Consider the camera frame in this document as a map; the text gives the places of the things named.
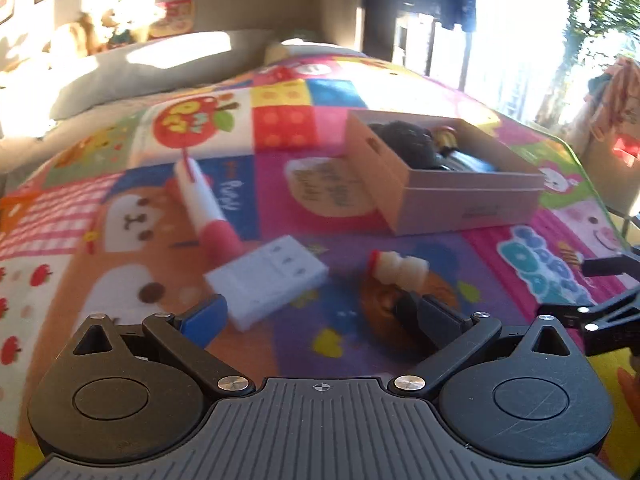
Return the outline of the colourful picture card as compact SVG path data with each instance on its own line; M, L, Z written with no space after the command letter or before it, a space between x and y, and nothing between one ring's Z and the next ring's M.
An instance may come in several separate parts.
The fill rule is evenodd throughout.
M193 0L171 0L158 2L155 21L149 27L151 39L180 36L192 32L195 18Z

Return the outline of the white red lint roller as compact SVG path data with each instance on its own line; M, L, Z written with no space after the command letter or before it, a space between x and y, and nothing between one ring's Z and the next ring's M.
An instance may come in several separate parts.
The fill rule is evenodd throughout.
M200 165L185 148L165 188L186 210L196 240L215 268L243 255L242 240L224 215Z

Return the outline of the grey pillow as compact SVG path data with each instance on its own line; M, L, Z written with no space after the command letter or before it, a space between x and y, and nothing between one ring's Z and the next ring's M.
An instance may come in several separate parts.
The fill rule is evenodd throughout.
M49 108L54 120L97 105L200 84L213 84L262 64L271 30L191 32L109 50L56 68Z

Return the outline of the plush toys on shelf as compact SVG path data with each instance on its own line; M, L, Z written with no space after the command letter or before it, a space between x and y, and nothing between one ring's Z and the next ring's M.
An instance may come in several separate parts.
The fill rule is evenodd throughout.
M80 12L75 21L58 26L42 50L62 58L84 58L149 39L149 25L123 21L114 9L101 16Z

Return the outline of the white power adapter box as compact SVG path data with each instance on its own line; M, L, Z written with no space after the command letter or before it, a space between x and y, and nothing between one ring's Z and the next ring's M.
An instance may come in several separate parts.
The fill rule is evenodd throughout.
M272 242L208 272L205 281L224 297L240 332L321 286L329 268L292 236Z

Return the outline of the pink cardboard box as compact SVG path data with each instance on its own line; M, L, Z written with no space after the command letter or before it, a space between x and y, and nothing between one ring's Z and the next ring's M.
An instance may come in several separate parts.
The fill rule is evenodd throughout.
M460 148L494 172L412 169L371 130L372 122L403 120L433 130L456 130ZM397 235L512 226L529 222L544 175L499 140L460 118L352 110L345 155L375 206Z

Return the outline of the orange patterned bag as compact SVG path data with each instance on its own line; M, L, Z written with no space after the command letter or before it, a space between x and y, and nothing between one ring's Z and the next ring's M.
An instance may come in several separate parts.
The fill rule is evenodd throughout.
M639 62L616 58L588 89L565 140L605 206L633 217L639 213Z

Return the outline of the colourful cartoon play mat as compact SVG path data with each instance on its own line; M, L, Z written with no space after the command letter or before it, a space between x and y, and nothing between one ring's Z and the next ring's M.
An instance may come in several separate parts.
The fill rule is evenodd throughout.
M343 153L353 110L464 120L544 175L525 226L398 237ZM210 264L171 193L174 163L198 159L248 247L295 237L329 268L326 282L247 332L227 327L213 354L267 376L390 377L413 361L390 316L393 292L366 277L375 250L428 262L426 291L509 325L541 302L600 302L631 278L584 278L579 260L622 241L572 151L469 96L405 68L356 56L307 56L141 110L89 119L81 140L46 162L1 211L1 474L42 455L26 406L67 338L92 312L136 324L204 299Z

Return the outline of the black fuzzy plush ball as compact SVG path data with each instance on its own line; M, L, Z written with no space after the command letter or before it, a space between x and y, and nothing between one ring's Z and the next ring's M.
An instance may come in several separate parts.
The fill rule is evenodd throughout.
M431 133L411 122L371 122L369 128L411 169L431 170L440 166Z

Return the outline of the blue white carton box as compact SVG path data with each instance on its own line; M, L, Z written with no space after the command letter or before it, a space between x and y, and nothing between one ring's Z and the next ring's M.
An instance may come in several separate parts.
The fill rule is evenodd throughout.
M452 151L444 156L442 166L451 171L478 172L479 174L491 174L498 171L498 168L490 162L460 151Z

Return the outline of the white red small bottle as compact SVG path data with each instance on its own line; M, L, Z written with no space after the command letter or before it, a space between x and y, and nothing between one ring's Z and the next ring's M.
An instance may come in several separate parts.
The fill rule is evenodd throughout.
M371 252L369 274L383 285L420 292L429 273L430 265L425 259L402 256L398 252Z

